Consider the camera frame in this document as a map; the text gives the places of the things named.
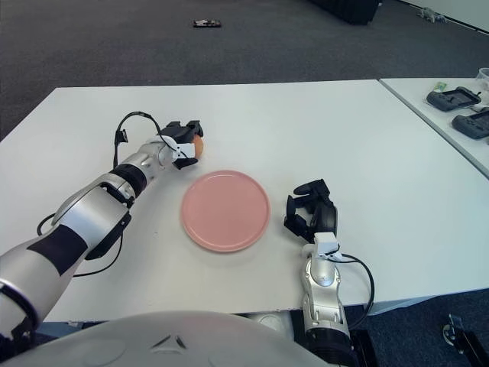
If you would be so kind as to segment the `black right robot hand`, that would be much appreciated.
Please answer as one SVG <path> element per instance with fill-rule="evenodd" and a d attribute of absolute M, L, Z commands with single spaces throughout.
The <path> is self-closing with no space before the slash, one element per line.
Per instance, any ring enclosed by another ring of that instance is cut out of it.
<path fill-rule="evenodd" d="M 337 234 L 338 212 L 330 200 L 323 179 L 302 184 L 294 189 L 295 197 L 287 197 L 283 225 L 294 235 L 314 243 L 316 233 Z"/>

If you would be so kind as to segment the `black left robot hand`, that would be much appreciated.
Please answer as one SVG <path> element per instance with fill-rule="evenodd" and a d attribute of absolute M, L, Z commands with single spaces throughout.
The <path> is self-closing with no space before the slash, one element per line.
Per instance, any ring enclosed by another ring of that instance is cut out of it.
<path fill-rule="evenodd" d="M 204 150 L 203 129 L 200 120 L 191 120 L 186 125 L 170 122 L 157 135 L 172 152 L 172 163 L 178 170 L 196 164 Z"/>

